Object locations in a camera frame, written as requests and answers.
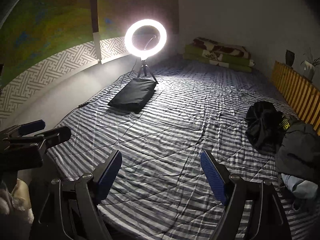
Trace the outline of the white fluffy cloth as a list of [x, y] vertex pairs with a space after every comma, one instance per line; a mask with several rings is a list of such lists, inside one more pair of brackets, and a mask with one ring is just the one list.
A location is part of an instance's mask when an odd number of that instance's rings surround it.
[[33, 218], [28, 185], [17, 179], [12, 192], [9, 192], [7, 185], [1, 181], [1, 215], [9, 215], [17, 211], [22, 216]]

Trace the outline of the green patterned curtain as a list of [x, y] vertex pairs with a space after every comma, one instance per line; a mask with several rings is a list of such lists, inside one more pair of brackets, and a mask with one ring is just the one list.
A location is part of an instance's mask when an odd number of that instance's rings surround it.
[[[179, 31], [178, 0], [97, 0], [101, 38], [124, 36], [135, 22], [161, 22]], [[1, 27], [2, 81], [36, 63], [93, 40], [90, 0], [19, 0]]]

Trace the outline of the dark vase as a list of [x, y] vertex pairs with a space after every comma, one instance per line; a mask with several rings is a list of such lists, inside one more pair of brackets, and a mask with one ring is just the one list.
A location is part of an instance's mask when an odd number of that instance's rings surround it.
[[294, 61], [295, 61], [295, 53], [290, 50], [287, 50], [285, 53], [286, 65], [292, 68]]

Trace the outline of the light blue jeans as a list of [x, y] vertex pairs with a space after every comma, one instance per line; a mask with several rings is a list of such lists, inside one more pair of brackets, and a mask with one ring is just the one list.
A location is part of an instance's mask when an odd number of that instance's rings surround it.
[[318, 185], [292, 175], [281, 174], [281, 178], [287, 189], [299, 199], [315, 199], [317, 197]]

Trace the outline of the blue striped bed sheet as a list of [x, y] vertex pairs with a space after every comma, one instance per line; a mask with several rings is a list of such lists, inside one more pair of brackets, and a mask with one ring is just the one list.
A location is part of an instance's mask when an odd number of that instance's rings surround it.
[[245, 180], [277, 184], [274, 157], [249, 143], [245, 116], [257, 101], [293, 110], [260, 72], [242, 73], [180, 57], [153, 67], [158, 85], [139, 113], [108, 102], [132, 79], [121, 76], [64, 118], [72, 136], [49, 150], [62, 176], [76, 180], [113, 150], [121, 169], [99, 205], [122, 237], [208, 239], [223, 213], [200, 164], [204, 150]]

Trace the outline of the dark grey jacket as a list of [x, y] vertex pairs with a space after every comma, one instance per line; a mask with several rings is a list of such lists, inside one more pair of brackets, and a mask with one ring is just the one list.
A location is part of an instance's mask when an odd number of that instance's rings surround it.
[[319, 135], [310, 124], [291, 120], [275, 155], [276, 171], [319, 185]]

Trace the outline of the folded green red blanket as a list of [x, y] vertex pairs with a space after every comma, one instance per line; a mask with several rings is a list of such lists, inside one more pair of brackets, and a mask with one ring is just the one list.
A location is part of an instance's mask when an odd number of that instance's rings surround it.
[[196, 37], [191, 44], [185, 46], [183, 58], [245, 73], [251, 73], [255, 66], [250, 52], [245, 47], [203, 37]]

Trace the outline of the black shirt yellow print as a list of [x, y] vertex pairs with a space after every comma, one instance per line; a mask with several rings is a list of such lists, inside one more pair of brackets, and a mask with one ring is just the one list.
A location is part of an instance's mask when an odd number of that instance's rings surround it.
[[287, 116], [276, 110], [273, 103], [255, 102], [249, 107], [245, 122], [247, 139], [262, 155], [276, 154], [287, 130], [298, 122], [295, 116]]

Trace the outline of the black garment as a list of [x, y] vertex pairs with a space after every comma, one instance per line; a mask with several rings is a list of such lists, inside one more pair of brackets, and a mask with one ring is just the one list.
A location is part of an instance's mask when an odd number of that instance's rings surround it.
[[155, 93], [156, 81], [134, 78], [108, 103], [110, 107], [139, 113]]

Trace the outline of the potted plant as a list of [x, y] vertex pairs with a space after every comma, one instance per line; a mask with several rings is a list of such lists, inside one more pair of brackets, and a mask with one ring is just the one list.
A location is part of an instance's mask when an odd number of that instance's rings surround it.
[[310, 47], [303, 55], [306, 56], [306, 60], [301, 62], [301, 65], [303, 66], [303, 76], [308, 81], [312, 82], [316, 72], [316, 68], [319, 68], [319, 57], [313, 56]]

